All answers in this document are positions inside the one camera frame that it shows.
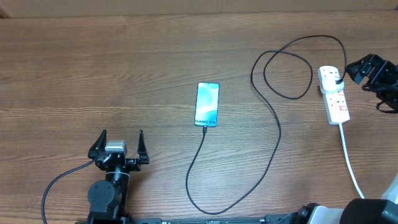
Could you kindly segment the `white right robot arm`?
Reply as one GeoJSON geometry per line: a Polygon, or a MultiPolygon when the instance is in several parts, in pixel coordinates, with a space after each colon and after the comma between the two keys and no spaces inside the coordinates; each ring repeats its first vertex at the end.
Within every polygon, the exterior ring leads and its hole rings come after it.
{"type": "MultiPolygon", "coordinates": [[[[377,110],[386,104],[390,110],[384,110],[383,113],[397,113],[397,65],[376,54],[369,54],[346,65],[345,72],[356,84],[368,78],[361,89],[375,93],[380,99],[377,110]]],[[[359,198],[350,201],[345,208],[328,208],[310,203],[290,214],[267,215],[264,223],[397,223],[397,179],[393,180],[380,199],[369,199],[363,195],[354,176],[343,129],[343,124],[350,120],[350,116],[343,91],[345,84],[341,78],[335,67],[322,66],[318,69],[326,117],[330,125],[339,127],[345,162],[359,198]]]]}

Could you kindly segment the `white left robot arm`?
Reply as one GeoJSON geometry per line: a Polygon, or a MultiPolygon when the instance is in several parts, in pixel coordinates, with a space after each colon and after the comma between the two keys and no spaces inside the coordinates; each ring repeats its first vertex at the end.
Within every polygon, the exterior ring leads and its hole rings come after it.
{"type": "Polygon", "coordinates": [[[104,129],[88,151],[88,157],[105,171],[105,179],[95,182],[88,190],[90,211],[88,223],[134,223],[126,211],[130,173],[140,171],[149,163],[144,133],[139,131],[137,158],[127,158],[127,146],[123,140],[107,140],[104,129]]]}

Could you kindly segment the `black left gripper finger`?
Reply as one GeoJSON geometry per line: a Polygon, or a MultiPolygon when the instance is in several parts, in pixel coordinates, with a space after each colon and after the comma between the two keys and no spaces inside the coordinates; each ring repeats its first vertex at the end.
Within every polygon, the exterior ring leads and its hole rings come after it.
{"type": "Polygon", "coordinates": [[[139,131],[139,142],[137,147],[137,153],[141,164],[149,164],[149,155],[147,153],[146,145],[144,142],[144,132],[139,131]]]}
{"type": "Polygon", "coordinates": [[[104,129],[96,142],[90,147],[90,149],[88,150],[89,159],[96,159],[99,156],[100,152],[104,149],[106,145],[106,134],[107,130],[104,129]]]}

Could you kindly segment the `Samsung Galaxy smartphone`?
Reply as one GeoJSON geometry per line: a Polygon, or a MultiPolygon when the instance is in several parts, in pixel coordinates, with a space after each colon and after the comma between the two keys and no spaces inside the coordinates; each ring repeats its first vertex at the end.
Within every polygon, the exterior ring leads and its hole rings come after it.
{"type": "Polygon", "coordinates": [[[219,94],[220,85],[218,83],[198,83],[194,117],[195,126],[217,126],[219,94]]]}

